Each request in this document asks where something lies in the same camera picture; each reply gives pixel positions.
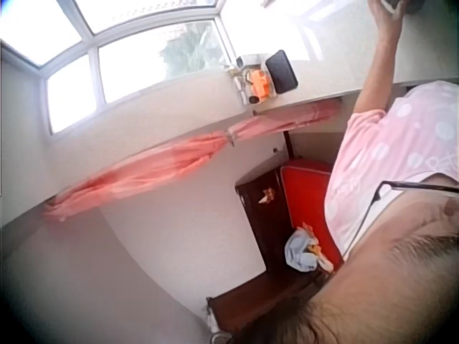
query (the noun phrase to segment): window frame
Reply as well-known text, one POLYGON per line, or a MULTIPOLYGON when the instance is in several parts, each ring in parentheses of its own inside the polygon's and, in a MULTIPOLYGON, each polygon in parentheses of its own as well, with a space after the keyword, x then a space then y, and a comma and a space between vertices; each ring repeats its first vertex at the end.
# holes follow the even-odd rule
MULTIPOLYGON (((43 114, 44 128, 46 132, 49 134, 47 136, 51 137, 52 139, 64 135, 68 131, 75 129, 83 123, 86 123, 89 119, 93 118, 94 116, 99 115, 115 106, 118 106, 122 102, 131 100, 134 97, 138 97, 139 95, 145 94, 146 92, 156 90, 159 87, 164 86, 165 83, 175 82, 176 79, 182 80, 182 78, 187 78, 190 75, 196 74, 191 73, 190 75, 184 75, 180 78, 164 80, 150 87, 139 90, 135 93, 126 95, 114 102, 107 103, 105 101, 102 77, 100 74, 98 54, 98 50, 100 47, 116 42, 119 39, 124 39, 131 35, 138 34, 140 32, 156 29, 159 27, 164 27, 167 25, 180 24, 184 22, 211 21, 214 25, 214 28, 217 30, 219 43, 223 49, 223 52, 226 54, 227 61, 234 62, 236 58, 235 51, 232 48, 230 39, 227 35, 226 29, 220 17, 220 12, 226 0, 218 0, 216 6, 203 6, 199 8, 189 7, 185 9, 172 9, 168 11, 147 14, 145 16, 141 16, 135 19, 125 21, 120 24, 116 24, 115 26, 103 30, 97 34, 94 34, 91 31, 75 0, 56 1, 60 5, 65 16, 69 19, 70 23, 77 30, 78 34, 80 34, 80 36, 82 37, 81 42, 61 52, 59 55, 52 58, 50 61, 46 62, 41 66, 38 66, 33 62, 29 61, 26 57, 22 56, 13 47, 9 46, 6 42, 1 43, 2 59, 10 63, 11 65, 18 67, 21 70, 30 72, 33 75, 39 77, 40 106, 42 109, 41 112, 43 114), (96 111, 91 113, 87 117, 83 118, 82 120, 76 122, 75 124, 70 125, 69 127, 59 132, 53 133, 49 118, 47 80, 54 73, 56 73, 69 63, 72 63, 76 59, 86 54, 90 59, 90 69, 91 74, 93 76, 93 87, 97 105, 96 111)), ((209 70, 201 71, 198 73, 207 72, 209 72, 209 70)))

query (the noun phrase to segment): hand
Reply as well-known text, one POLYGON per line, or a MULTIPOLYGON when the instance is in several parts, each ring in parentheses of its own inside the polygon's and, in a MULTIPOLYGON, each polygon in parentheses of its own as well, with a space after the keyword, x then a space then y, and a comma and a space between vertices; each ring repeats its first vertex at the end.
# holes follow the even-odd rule
POLYGON ((402 34, 403 16, 409 0, 400 0, 394 13, 389 12, 382 1, 368 0, 368 6, 378 26, 379 38, 384 42, 396 44, 402 34))

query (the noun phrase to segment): window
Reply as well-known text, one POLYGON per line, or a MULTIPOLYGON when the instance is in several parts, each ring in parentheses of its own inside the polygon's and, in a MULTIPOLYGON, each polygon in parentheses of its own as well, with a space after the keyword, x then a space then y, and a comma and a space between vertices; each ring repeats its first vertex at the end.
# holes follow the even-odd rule
POLYGON ((81 41, 55 0, 5 1, 3 40, 36 65, 43 65, 81 41))
POLYGON ((6 1, 2 58, 44 80, 57 133, 158 82, 227 64, 224 1, 6 1))
POLYGON ((68 64, 47 81, 49 124, 57 133, 96 109, 87 55, 68 64))
POLYGON ((83 16, 95 33, 149 14, 175 9, 214 6, 215 0, 77 0, 83 16))
POLYGON ((175 24, 135 34, 100 48, 107 102, 157 82, 218 67, 226 55, 212 21, 175 24))

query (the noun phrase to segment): wooden cabinet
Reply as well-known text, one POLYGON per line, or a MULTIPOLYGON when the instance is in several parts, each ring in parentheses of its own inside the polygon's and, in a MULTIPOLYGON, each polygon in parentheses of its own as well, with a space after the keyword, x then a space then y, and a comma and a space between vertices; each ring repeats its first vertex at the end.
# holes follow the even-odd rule
POLYGON ((290 224, 280 169, 236 186, 267 271, 218 297, 209 299, 222 330, 235 333, 297 292, 311 297, 323 284, 319 271, 302 273, 285 263, 284 246, 294 232, 290 224))

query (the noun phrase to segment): raised arm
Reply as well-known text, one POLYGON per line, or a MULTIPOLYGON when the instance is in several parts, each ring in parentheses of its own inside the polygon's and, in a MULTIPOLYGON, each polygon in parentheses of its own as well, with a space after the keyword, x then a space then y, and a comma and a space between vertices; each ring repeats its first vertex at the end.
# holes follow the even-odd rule
POLYGON ((354 108, 355 113, 386 110, 394 82, 395 55, 409 0, 400 0, 393 14, 381 1, 368 0, 370 11, 378 27, 378 42, 372 66, 354 108))

